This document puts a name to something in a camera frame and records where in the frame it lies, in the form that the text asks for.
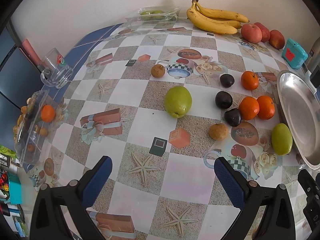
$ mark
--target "metal bolt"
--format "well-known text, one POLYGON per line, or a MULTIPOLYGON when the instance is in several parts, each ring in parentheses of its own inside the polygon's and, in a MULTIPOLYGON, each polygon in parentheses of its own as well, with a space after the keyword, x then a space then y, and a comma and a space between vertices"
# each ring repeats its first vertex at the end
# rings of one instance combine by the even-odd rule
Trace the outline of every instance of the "metal bolt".
POLYGON ((77 181, 76 179, 73 179, 72 181, 69 182, 69 185, 70 185, 71 187, 74 187, 74 186, 77 185, 77 184, 78 184, 78 181, 77 181))
POLYGON ((279 188, 280 188, 280 189, 286 189, 286 186, 285 186, 285 184, 282 184, 282 183, 281 183, 281 184, 279 184, 279 188))
POLYGON ((41 185, 40 189, 41 189, 41 190, 45 190, 45 189, 47 189, 47 187, 48 187, 47 184, 43 184, 43 185, 41 185))
POLYGON ((256 181, 254 181, 254 180, 250 180, 250 181, 249 181, 249 185, 250 185, 251 187, 257 187, 258 183, 257 183, 256 181))

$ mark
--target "bunch of bananas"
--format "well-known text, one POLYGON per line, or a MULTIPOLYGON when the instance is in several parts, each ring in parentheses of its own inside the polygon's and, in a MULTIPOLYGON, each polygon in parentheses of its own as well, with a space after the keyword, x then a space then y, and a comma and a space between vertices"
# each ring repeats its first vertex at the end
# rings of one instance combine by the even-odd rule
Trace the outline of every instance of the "bunch of bananas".
POLYGON ((203 8, 199 0, 192 0, 187 16, 199 29, 218 34, 235 34, 241 22, 249 22, 246 16, 236 12, 203 8))

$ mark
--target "white wall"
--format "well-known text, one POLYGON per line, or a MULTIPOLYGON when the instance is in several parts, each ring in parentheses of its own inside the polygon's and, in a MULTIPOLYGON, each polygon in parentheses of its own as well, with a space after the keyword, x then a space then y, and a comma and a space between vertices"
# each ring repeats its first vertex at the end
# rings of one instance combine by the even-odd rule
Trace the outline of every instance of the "white wall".
MULTIPOLYGON (((199 0, 208 8, 232 10, 278 29, 308 52, 320 36, 320 27, 302 0, 199 0)), ((182 16, 191 0, 24 0, 12 16, 13 24, 28 38, 39 57, 56 47, 65 55, 84 35, 124 22, 126 14, 145 6, 176 5, 182 16)))

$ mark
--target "orange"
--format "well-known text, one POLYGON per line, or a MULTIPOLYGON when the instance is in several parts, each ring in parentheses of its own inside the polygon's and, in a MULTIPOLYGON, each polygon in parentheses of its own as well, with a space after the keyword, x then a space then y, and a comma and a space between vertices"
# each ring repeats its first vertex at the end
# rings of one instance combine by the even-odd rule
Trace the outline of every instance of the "orange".
POLYGON ((273 99, 268 96, 258 97, 257 102, 259 104, 258 117, 263 120, 268 120, 272 118, 275 114, 275 106, 273 104, 273 99))
POLYGON ((251 120, 259 113, 259 104, 253 97, 245 97, 239 105, 241 117, 245 120, 251 120))
POLYGON ((56 116, 54 108, 50 105, 44 105, 41 109, 41 119, 44 122, 51 122, 56 116))
POLYGON ((259 85, 259 80, 252 71, 245 71, 241 76, 241 84, 247 90, 255 90, 259 85))

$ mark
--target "stainless steel dish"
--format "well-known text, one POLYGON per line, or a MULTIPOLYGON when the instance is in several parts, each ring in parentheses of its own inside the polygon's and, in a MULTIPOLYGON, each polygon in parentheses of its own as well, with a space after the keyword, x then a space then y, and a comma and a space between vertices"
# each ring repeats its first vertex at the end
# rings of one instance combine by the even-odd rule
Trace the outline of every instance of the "stainless steel dish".
POLYGON ((308 85, 296 74, 281 71, 277 90, 283 115, 305 163, 320 168, 320 104, 308 85))

